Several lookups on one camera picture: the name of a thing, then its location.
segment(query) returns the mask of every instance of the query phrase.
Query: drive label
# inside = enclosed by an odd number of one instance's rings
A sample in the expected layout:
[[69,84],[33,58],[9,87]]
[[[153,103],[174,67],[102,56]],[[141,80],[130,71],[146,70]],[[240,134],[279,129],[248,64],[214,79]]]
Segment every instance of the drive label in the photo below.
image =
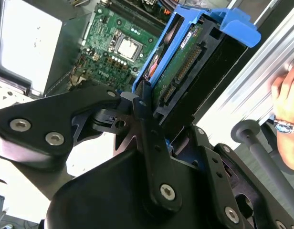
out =
[[192,35],[193,35],[193,33],[191,31],[189,31],[188,34],[186,35],[186,37],[184,38],[182,44],[180,45],[181,49],[184,49],[185,45],[187,44],[187,42],[189,41],[189,39]]

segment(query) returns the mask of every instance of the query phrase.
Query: green circuit board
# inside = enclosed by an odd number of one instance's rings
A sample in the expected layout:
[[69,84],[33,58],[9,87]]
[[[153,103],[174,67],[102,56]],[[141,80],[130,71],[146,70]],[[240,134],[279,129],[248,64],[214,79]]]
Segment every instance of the green circuit board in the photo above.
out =
[[157,40],[158,37],[100,4],[73,75],[116,90],[131,91]]
[[153,104],[167,103],[178,85],[182,83],[186,73],[202,51],[202,48],[197,45],[201,31],[201,26],[196,24],[183,39],[176,54],[152,90]]

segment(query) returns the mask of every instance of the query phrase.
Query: hex bolt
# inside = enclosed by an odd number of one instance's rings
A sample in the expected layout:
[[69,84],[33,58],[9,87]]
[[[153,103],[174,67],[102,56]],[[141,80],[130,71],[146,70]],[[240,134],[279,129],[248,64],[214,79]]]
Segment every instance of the hex bolt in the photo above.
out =
[[232,209],[231,207],[226,207],[224,211],[229,220],[231,220],[235,224],[239,223],[239,217],[237,213],[234,211],[234,209]]
[[30,122],[28,122],[25,119],[17,118],[17,119],[13,119],[9,123],[9,126],[14,131],[25,132],[25,131],[29,130],[32,125]]
[[58,132],[50,132],[45,136],[45,140],[51,146],[60,146],[64,143],[64,137]]
[[278,229],[287,229],[285,225],[281,221],[276,221],[276,225]]
[[227,152],[227,153],[231,152],[230,149],[229,149],[228,147],[226,147],[226,146],[224,146],[223,149],[224,149],[224,151]]
[[109,96],[112,96],[112,97],[116,96],[114,92],[108,91],[107,93],[108,93]]
[[202,129],[198,128],[198,131],[199,131],[199,133],[200,133],[201,135],[204,134],[204,131],[203,131]]
[[139,101],[139,103],[143,106],[146,106],[146,103],[144,103],[143,101]]
[[162,196],[169,201],[173,201],[176,198],[175,190],[170,185],[161,185],[160,191]]

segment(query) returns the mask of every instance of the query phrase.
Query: metal frame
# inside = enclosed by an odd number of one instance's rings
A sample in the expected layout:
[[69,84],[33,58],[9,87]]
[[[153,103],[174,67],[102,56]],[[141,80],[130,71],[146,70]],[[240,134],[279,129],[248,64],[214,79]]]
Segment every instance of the metal frame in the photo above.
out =
[[239,121],[259,120],[262,125],[270,118],[271,84],[287,72],[293,58],[294,8],[199,120],[197,125],[210,133],[212,144],[222,142],[235,149],[239,144],[230,138],[230,131]]

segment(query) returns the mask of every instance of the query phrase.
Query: watch band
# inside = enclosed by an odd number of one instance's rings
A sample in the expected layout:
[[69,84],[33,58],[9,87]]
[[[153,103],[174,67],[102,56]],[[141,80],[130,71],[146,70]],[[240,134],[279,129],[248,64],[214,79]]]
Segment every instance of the watch band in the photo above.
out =
[[277,131],[285,134],[294,133],[294,124],[284,120],[274,119],[274,127]]

